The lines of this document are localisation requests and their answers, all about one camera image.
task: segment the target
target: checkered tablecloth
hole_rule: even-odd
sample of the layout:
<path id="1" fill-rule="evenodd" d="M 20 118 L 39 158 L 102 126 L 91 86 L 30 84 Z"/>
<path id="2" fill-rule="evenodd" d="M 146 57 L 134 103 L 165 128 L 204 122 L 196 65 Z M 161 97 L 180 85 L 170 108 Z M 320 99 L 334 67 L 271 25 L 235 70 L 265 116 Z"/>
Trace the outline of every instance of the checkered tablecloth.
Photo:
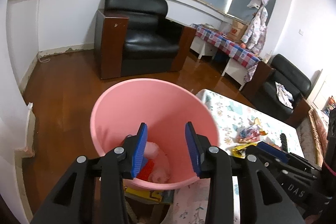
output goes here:
<path id="1" fill-rule="evenodd" d="M 212 32 L 197 24 L 192 24 L 191 27 L 197 29 L 196 36 L 219 48 L 221 51 L 229 55 L 229 57 L 236 60 L 247 69 L 260 61 L 260 59 L 256 57 L 253 53 L 251 53 L 247 49 L 239 47 L 238 44 L 224 38 L 218 33 Z"/>

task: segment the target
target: pillow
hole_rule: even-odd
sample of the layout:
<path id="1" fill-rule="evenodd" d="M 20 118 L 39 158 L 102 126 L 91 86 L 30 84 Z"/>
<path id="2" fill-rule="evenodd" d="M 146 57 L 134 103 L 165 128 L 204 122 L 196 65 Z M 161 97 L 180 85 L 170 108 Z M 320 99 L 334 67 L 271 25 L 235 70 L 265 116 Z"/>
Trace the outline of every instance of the pillow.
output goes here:
<path id="1" fill-rule="evenodd" d="M 327 115 L 319 109 L 313 110 L 313 116 L 314 116 L 314 121 L 316 125 L 316 130 L 320 137 L 320 143 L 322 146 L 323 155 L 325 156 L 327 152 L 327 145 L 328 145 L 327 135 L 328 135 L 329 119 Z"/>
<path id="2" fill-rule="evenodd" d="M 329 113 L 331 110 L 333 110 L 336 107 L 336 103 L 334 100 L 334 97 L 330 97 L 327 105 L 325 106 L 324 113 L 329 117 Z"/>

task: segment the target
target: cable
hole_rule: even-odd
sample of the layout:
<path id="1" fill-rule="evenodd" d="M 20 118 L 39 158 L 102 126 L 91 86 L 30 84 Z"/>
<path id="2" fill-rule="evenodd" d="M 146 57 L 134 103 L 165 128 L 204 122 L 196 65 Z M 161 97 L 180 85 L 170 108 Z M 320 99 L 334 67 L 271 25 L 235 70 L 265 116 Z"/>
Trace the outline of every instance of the cable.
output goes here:
<path id="1" fill-rule="evenodd" d="M 44 60 L 41 60 L 41 57 L 40 57 L 40 54 L 38 53 L 37 54 L 37 59 L 39 60 L 40 63 L 47 63 L 50 61 L 50 58 L 47 58 L 47 59 L 44 59 Z"/>
<path id="2" fill-rule="evenodd" d="M 326 168 L 329 170 L 329 172 L 336 177 L 336 172 L 330 168 L 329 165 L 325 161 L 323 161 L 323 164 L 326 166 Z"/>

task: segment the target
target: white wall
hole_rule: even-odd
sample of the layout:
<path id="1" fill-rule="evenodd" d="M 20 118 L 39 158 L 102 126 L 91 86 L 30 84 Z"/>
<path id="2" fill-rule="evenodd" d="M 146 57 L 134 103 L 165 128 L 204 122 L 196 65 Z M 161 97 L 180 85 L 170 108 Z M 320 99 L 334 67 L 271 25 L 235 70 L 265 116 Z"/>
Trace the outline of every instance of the white wall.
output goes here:
<path id="1" fill-rule="evenodd" d="M 93 43 L 95 13 L 105 0 L 40 0 L 39 50 Z M 167 17 L 185 25 L 209 23 L 219 27 L 230 21 L 214 9 L 195 0 L 166 0 Z"/>
<path id="2" fill-rule="evenodd" d="M 333 61 L 328 53 L 333 51 L 336 0 L 293 0 L 287 20 L 274 54 L 282 54 L 314 80 L 315 72 Z"/>
<path id="3" fill-rule="evenodd" d="M 0 193 L 22 223 L 28 223 L 22 207 L 14 163 L 14 151 L 26 146 L 28 107 L 18 89 L 8 53 L 7 0 L 0 0 Z"/>
<path id="4" fill-rule="evenodd" d="M 7 42 L 17 84 L 38 53 L 38 0 L 8 0 Z"/>

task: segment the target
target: red object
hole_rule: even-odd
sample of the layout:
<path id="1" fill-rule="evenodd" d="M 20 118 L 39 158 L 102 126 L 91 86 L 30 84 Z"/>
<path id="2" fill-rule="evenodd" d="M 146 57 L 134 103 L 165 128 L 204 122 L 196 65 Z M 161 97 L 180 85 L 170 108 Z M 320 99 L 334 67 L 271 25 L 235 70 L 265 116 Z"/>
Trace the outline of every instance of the red object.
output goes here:
<path id="1" fill-rule="evenodd" d="M 141 169 L 139 174 L 136 176 L 137 179 L 148 181 L 149 175 L 153 171 L 154 161 L 148 160 L 145 166 Z"/>

